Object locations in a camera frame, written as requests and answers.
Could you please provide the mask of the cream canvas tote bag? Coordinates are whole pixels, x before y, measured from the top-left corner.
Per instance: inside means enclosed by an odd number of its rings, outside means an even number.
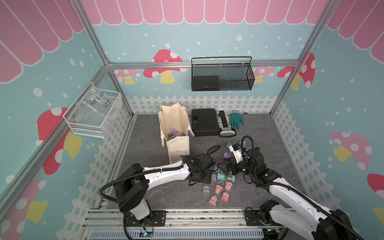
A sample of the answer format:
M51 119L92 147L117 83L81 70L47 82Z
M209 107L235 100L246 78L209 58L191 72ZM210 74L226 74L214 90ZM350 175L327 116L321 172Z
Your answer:
M195 136L187 109L179 103L161 106L158 118L162 146L167 148L169 163L175 164L190 154L190 137Z

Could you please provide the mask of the black plastic case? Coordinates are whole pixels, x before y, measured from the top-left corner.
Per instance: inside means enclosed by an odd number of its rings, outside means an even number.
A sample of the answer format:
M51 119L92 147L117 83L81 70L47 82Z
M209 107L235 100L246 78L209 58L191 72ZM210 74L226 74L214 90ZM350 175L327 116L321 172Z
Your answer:
M218 136L220 128L215 109L193 109L192 131L195 137Z

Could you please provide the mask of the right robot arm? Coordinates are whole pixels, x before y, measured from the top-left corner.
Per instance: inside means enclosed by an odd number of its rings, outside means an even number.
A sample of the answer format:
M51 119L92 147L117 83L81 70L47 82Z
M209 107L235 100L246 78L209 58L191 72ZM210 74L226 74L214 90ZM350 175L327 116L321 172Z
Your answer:
M249 184L276 196L291 209L269 200L260 206L259 220L263 225L277 223L307 240L361 240L349 217L340 209L331 210L297 190L276 171L267 168L260 148L250 136L238 144L227 145L233 154L227 157L222 171L228 175L249 176Z

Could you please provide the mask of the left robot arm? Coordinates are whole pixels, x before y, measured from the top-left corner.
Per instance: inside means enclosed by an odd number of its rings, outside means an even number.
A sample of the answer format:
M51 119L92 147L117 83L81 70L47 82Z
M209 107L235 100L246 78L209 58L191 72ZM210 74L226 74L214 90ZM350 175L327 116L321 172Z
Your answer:
M197 155L181 155L181 160L174 164L144 168L141 164L131 165L119 178L99 189L99 196L117 203L125 216L134 216L136 221L147 222L153 218L152 210L144 196L147 191L173 181L189 181L189 186L196 183L211 182L216 164L212 154L221 148L213 146Z

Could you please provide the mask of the green rubber glove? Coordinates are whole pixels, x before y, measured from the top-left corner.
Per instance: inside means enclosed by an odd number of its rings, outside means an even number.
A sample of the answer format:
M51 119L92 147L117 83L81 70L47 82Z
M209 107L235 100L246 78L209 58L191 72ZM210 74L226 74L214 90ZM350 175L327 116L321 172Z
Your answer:
M230 115L230 125L233 129L239 130L242 125L245 125L245 120L241 112L232 111Z

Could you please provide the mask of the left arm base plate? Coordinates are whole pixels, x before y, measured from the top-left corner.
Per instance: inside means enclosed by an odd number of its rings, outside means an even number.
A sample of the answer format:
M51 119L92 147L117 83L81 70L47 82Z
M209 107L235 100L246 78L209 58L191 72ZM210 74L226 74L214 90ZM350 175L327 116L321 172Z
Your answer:
M142 220L137 220L135 216L131 213L128 213L126 217L126 226L127 227L164 227L166 221L166 211L152 211L149 216L145 217Z

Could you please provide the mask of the green hourglass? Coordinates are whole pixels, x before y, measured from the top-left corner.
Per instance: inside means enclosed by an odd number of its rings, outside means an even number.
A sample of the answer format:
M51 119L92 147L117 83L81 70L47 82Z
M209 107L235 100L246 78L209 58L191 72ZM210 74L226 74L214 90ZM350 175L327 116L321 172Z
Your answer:
M232 174L229 174L228 176L225 175L225 174L222 174L222 173L218 173L217 174L217 180L226 180L226 181L229 181L231 183L234 183L235 182L235 176L232 175Z

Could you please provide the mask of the purple hourglass top cluster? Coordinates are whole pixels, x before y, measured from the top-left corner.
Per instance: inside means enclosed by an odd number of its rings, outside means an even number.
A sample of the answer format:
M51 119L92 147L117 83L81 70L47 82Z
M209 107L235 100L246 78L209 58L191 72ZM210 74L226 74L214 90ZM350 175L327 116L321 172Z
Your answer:
M184 137L184 136L185 136L184 133L177 131L176 129L171 129L170 132L168 133L169 140L174 139L176 137Z

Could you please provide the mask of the black bit holder strip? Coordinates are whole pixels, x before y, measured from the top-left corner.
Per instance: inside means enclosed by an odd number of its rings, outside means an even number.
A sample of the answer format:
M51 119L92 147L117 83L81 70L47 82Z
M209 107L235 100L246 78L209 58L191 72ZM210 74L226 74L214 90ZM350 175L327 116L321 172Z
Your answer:
M218 111L218 126L220 129L219 137L230 138L237 135L236 130L230 125L230 117L226 111Z

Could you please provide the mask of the plastic bag in bin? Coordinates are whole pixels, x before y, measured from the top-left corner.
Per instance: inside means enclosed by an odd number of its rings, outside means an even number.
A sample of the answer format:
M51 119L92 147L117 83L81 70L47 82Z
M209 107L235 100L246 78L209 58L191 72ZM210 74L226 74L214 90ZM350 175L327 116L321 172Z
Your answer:
M76 123L106 134L122 107L120 94L91 87L78 104Z

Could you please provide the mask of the black box in basket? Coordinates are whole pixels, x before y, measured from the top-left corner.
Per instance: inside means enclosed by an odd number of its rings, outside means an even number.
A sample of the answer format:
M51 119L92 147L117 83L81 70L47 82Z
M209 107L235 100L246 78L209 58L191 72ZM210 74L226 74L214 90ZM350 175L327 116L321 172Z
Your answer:
M192 79L192 91L219 91L220 80L218 76L195 76Z

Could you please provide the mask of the clear plastic wall bin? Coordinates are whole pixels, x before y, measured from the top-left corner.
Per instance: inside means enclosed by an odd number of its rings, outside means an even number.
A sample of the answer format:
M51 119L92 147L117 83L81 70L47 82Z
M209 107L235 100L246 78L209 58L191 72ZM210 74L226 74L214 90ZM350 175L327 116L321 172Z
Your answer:
M90 82L63 118L73 134L103 139L122 106L119 92L97 88Z

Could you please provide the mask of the purple hourglass bottom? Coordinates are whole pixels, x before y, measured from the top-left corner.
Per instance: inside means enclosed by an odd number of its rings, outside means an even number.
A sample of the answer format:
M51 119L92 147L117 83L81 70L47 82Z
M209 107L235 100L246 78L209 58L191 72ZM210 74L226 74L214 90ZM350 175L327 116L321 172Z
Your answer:
M208 185L205 185L202 190L202 194L209 195L211 193L210 187Z

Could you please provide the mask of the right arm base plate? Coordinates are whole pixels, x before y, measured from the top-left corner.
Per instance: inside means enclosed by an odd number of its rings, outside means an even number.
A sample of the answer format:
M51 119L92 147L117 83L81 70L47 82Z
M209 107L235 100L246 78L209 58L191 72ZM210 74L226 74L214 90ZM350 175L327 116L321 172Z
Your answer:
M263 227L263 228L274 228L283 227L281 224L275 223L270 217L267 217L263 211L260 214L259 209L246 208L244 210L246 225L248 227Z

